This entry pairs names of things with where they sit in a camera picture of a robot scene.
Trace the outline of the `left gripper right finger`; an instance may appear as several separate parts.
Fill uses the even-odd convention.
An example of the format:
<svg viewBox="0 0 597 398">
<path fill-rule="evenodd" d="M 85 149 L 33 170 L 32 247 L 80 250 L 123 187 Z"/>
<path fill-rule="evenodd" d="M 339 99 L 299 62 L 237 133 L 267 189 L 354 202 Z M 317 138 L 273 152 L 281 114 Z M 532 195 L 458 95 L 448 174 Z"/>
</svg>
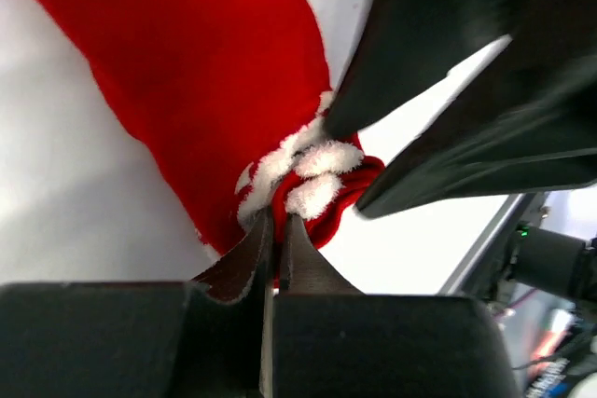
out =
<svg viewBox="0 0 597 398">
<path fill-rule="evenodd" d="M 293 295 L 362 295 L 316 250 L 305 223 L 288 217 L 279 267 L 279 291 Z"/>
</svg>

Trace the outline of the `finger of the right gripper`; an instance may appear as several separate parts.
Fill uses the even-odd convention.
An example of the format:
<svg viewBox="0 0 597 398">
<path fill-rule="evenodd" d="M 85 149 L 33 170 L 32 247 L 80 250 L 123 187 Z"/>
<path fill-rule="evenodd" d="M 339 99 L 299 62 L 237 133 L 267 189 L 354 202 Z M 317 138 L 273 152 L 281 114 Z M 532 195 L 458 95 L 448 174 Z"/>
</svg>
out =
<svg viewBox="0 0 597 398">
<path fill-rule="evenodd" d="M 596 182 L 596 46 L 511 40 L 357 202 L 367 218 Z"/>
<path fill-rule="evenodd" d="M 377 122 L 506 34 L 509 0 L 373 0 L 326 118 L 332 137 Z"/>
</svg>

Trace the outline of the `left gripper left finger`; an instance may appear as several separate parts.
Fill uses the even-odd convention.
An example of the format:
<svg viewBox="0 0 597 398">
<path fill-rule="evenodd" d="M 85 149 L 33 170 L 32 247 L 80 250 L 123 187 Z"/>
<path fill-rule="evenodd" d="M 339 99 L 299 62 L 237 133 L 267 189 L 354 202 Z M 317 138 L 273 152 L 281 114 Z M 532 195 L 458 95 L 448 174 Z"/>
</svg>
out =
<svg viewBox="0 0 597 398">
<path fill-rule="evenodd" d="M 270 208 L 257 213 L 254 224 L 243 239 L 211 267 L 192 280 L 214 301 L 232 304 L 242 301 L 251 291 L 261 268 L 270 276 L 274 223 Z"/>
</svg>

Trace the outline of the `red christmas sock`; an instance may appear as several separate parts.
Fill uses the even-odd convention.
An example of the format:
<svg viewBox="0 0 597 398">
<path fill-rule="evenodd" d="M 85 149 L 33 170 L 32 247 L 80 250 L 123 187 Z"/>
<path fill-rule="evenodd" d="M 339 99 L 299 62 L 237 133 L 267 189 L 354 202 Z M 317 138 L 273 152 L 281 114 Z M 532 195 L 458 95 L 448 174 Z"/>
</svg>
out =
<svg viewBox="0 0 597 398">
<path fill-rule="evenodd" d="M 369 0 L 1 0 L 1 280 L 186 280 L 259 208 L 337 266 L 378 166 L 322 121 Z"/>
</svg>

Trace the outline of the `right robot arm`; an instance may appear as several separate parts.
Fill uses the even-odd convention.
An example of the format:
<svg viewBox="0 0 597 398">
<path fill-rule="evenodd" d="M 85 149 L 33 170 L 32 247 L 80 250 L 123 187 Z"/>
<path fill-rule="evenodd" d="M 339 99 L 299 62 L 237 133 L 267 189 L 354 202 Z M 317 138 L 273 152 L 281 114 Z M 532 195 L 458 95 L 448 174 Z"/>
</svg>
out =
<svg viewBox="0 0 597 398">
<path fill-rule="evenodd" d="M 357 210 L 376 219 L 505 195 L 514 211 L 449 288 L 497 300 L 518 281 L 592 298 L 594 250 L 525 223 L 522 209 L 596 181 L 596 0 L 373 0 L 326 131 L 362 130 L 449 79 L 445 101 Z"/>
</svg>

